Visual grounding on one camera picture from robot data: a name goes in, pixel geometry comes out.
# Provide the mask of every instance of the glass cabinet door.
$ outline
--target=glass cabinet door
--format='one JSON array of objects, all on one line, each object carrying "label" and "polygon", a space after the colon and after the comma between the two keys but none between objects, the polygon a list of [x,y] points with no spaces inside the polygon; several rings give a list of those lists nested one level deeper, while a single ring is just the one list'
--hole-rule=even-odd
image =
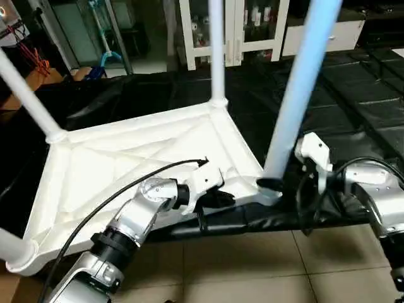
[{"label": "glass cabinet door", "polygon": [[[226,66],[232,66],[235,0],[223,1],[223,41]],[[210,28],[208,0],[180,0],[182,31],[188,69],[210,64]]]},{"label": "glass cabinet door", "polygon": [[288,0],[236,0],[234,65],[279,60],[287,10]]}]

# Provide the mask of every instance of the bottle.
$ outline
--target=bottle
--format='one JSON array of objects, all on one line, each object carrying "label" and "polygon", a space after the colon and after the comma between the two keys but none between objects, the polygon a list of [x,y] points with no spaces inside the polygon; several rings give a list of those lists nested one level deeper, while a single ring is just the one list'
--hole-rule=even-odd
[{"label": "bottle", "polygon": [[270,19],[271,19],[271,6],[264,8],[263,22],[261,24],[261,33],[263,35],[263,40],[271,39],[270,36]]}]

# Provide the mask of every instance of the beige floor tile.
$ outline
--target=beige floor tile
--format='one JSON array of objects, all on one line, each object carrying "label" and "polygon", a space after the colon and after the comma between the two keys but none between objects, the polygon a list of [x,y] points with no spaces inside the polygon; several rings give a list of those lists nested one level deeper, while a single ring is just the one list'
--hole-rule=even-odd
[{"label": "beige floor tile", "polygon": [[128,289],[116,294],[114,303],[164,303],[166,301],[181,303],[182,286],[160,286]]},{"label": "beige floor tile", "polygon": [[124,290],[182,284],[182,243],[145,244],[125,270]]},{"label": "beige floor tile", "polygon": [[184,286],[184,303],[314,303],[306,276],[226,281]]},{"label": "beige floor tile", "polygon": [[318,303],[393,303],[399,298],[389,268],[311,275]]},{"label": "beige floor tile", "polygon": [[294,235],[308,273],[389,266],[368,225],[318,229],[310,237]]},{"label": "beige floor tile", "polygon": [[291,232],[209,237],[184,243],[186,283],[303,273],[303,263]]}]

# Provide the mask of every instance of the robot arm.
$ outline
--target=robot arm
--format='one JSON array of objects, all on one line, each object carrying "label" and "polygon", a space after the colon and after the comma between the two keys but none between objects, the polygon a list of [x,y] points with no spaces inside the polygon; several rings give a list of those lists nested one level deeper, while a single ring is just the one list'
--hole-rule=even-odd
[{"label": "robot arm", "polygon": [[[317,171],[318,191],[326,188],[333,175],[330,149],[315,133],[300,139],[295,156]],[[399,292],[404,292],[404,190],[402,180],[383,165],[368,161],[349,165],[342,172],[345,194],[354,195],[366,208],[370,225],[391,265],[391,276]],[[404,297],[396,301],[404,302]]]},{"label": "robot arm", "polygon": [[94,245],[84,252],[51,293],[48,303],[108,303],[124,279],[123,271],[150,233],[158,213],[186,205],[192,213],[209,189],[223,185],[217,167],[208,162],[193,171],[184,184],[175,179],[149,178],[125,202]]}]

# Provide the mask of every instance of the black rubber mat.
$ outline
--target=black rubber mat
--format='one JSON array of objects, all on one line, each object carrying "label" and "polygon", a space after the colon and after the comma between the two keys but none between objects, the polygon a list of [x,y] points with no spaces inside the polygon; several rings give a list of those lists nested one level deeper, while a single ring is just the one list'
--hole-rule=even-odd
[{"label": "black rubber mat", "polygon": [[[258,161],[270,144],[292,60],[252,62],[226,69],[229,112]],[[311,97],[301,133],[315,131],[331,148],[334,162],[360,156],[384,158],[404,169],[404,59],[390,50],[330,54]],[[109,80],[62,83],[37,95],[58,123],[74,130],[205,102],[210,71],[135,75]],[[44,136],[24,110],[0,129],[0,224],[22,236],[47,156]],[[152,232],[152,241],[201,235],[299,229],[295,188],[302,177],[291,159],[281,203],[257,203]],[[358,201],[327,200],[316,226],[364,223]]]}]

